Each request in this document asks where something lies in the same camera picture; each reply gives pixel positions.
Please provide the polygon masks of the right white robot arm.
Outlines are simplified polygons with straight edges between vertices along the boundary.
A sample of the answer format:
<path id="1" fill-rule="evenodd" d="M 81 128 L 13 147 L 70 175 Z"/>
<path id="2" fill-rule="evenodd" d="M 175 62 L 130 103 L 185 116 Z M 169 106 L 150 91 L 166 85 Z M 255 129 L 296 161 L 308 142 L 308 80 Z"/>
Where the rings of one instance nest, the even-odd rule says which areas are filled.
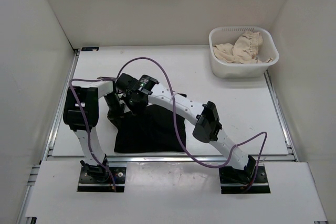
<path id="1" fill-rule="evenodd" d="M 138 80 L 123 73 L 117 78 L 115 86 L 122 92 L 123 102 L 134 114 L 142 113 L 151 104 L 175 112 L 189 121 L 194 126 L 192 136 L 196 140 L 210 144 L 227 158 L 229 176 L 242 184 L 252 180 L 257 162 L 227 136 L 213 102 L 203 104 L 189 100 L 148 75 Z"/>

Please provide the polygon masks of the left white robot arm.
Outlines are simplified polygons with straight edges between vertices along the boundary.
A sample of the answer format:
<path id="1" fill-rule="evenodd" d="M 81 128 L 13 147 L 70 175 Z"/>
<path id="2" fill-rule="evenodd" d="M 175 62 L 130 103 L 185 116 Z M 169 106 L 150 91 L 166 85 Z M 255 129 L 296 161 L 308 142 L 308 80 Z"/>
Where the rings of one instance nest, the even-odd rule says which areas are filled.
<path id="1" fill-rule="evenodd" d="M 108 106 L 108 120 L 116 127 L 124 116 L 115 87 L 116 78 L 100 77 L 94 80 L 73 78 L 69 81 L 63 112 L 63 121 L 75 133 L 80 142 L 85 172 L 100 183 L 114 180 L 107 156 L 102 150 L 96 126 L 99 121 L 99 100 L 104 98 Z"/>

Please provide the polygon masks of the black trousers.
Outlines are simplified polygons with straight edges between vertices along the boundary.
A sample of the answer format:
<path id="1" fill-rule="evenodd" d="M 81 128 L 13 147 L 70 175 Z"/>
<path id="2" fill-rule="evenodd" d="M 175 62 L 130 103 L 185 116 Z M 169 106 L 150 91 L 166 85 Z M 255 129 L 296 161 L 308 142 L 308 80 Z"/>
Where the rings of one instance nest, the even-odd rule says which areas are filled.
<path id="1" fill-rule="evenodd" d="M 125 111 L 123 118 L 110 122 L 118 130 L 117 153 L 184 152 L 176 137 L 173 112 L 161 106 L 148 105 L 136 115 Z"/>

